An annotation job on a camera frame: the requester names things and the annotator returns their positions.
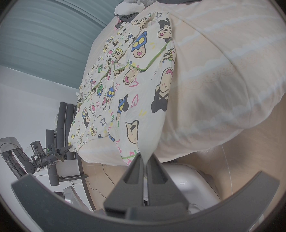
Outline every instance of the beige bedding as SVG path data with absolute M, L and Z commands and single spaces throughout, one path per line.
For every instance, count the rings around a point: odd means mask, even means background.
M 168 161 L 209 149 L 265 120 L 286 92 L 286 23 L 269 0 L 158 2 L 169 11 L 176 66 L 155 153 Z M 117 31 L 114 18 L 94 41 L 86 70 Z M 87 162 L 125 164 L 108 138 L 85 144 Z

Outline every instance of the curtain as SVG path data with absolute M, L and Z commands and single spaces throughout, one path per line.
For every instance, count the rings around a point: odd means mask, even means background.
M 0 65 L 78 88 L 93 41 L 122 0 L 19 0 L 0 28 Z

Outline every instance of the white wall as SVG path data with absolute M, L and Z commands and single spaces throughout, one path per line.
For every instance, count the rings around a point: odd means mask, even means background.
M 16 137 L 23 149 L 36 140 L 40 140 L 44 146 L 46 129 L 54 129 L 60 102 L 75 104 L 76 92 L 74 88 L 0 66 L 0 138 Z M 59 166 L 58 170 L 65 168 L 67 161 L 61 164 L 63 166 Z M 68 161 L 68 166 L 67 172 L 72 172 L 72 175 L 79 174 L 77 164 Z M 43 169 L 37 173 L 42 174 L 48 174 L 47 170 Z M 62 191 L 71 185 L 69 182 L 62 182 L 60 186 L 52 187 L 48 176 L 37 178 L 52 191 Z M 16 180 L 0 155 L 1 196 L 29 230 L 40 231 L 14 196 L 10 184 Z M 79 185 L 82 181 L 76 180 L 75 183 L 78 183 L 75 185 L 76 192 L 91 209 L 83 185 Z

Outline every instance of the star print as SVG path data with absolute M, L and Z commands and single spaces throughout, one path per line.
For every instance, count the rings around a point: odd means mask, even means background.
M 159 17 L 161 17 L 161 15 L 162 15 L 162 13 L 157 12 L 156 17 L 159 18 Z
M 105 118 L 103 118 L 100 123 L 102 124 L 102 126 L 106 125 L 106 122 L 105 122 Z

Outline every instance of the wooden floor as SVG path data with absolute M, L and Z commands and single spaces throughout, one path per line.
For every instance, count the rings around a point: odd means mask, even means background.
M 221 199 L 226 199 L 245 185 L 258 171 L 265 171 L 280 180 L 280 187 L 265 212 L 276 206 L 286 190 L 286 94 L 271 115 L 254 128 L 244 130 L 237 137 L 210 150 L 192 153 L 178 159 L 214 177 Z M 96 209 L 103 207 L 126 166 L 106 166 L 83 163 L 89 175 L 91 197 Z

